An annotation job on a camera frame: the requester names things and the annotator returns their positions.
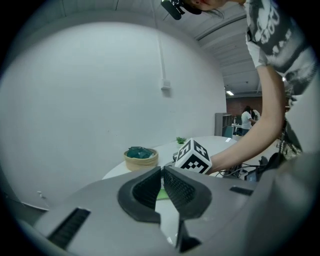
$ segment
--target person in white shirt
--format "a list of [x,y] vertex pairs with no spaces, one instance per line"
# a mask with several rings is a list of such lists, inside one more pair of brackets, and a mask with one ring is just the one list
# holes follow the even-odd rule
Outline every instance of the person in white shirt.
[[241,121],[242,121],[242,136],[245,136],[247,132],[249,132],[251,128],[251,122],[255,123],[256,121],[252,119],[251,116],[251,107],[246,106],[243,110],[243,113],[241,115]]

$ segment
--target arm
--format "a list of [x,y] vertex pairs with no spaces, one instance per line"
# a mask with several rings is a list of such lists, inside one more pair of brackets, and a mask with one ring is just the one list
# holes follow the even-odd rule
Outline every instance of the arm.
[[285,118],[285,87],[271,66],[257,68],[262,88],[262,116],[236,144],[211,157],[213,168],[221,171],[255,157],[278,137]]

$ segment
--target black and white cube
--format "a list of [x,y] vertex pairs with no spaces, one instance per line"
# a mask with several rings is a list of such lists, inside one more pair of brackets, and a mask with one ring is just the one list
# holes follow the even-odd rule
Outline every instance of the black and white cube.
[[179,149],[174,167],[205,174],[212,163],[207,150],[191,138]]

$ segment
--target brick wall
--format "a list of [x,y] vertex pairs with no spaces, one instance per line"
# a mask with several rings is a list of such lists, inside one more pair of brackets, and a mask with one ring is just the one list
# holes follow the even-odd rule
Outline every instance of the brick wall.
[[233,116],[241,115],[246,106],[262,114],[262,97],[227,98],[226,112]]

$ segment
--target white wall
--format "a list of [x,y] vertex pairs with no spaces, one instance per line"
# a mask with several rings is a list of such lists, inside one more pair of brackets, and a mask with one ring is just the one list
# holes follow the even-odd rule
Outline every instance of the white wall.
[[133,13],[80,13],[16,44],[13,52],[24,51],[0,81],[0,161],[22,202],[46,208],[42,191],[56,205],[101,179],[130,146],[213,135],[215,113],[226,111],[218,65],[161,23],[172,85],[163,94],[153,24]]

